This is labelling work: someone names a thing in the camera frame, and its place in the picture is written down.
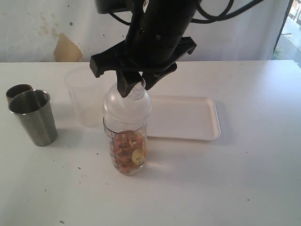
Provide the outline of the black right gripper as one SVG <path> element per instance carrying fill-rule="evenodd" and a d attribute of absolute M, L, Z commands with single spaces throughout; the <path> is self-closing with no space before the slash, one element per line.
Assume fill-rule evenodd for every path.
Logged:
<path fill-rule="evenodd" d="M 143 79 L 145 89 L 150 90 L 176 71 L 175 62 L 185 54 L 192 54 L 196 46 L 191 37 L 183 37 L 181 32 L 151 34 L 140 27 L 132 42 L 126 38 L 104 52 L 92 55 L 89 67 L 97 78 L 105 71 L 116 71 L 117 90 L 125 98 Z"/>

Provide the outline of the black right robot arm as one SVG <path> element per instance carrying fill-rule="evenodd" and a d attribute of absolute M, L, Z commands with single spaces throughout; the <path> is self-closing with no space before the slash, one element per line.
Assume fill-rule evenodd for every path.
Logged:
<path fill-rule="evenodd" d="M 183 34 L 189 26 L 197 0 L 97 0 L 99 14 L 132 12 L 125 40 L 92 55 L 90 69 L 95 77 L 115 71 L 117 89 L 127 97 L 132 88 L 145 81 L 150 90 L 177 69 L 176 61 L 192 54 L 196 43 Z"/>

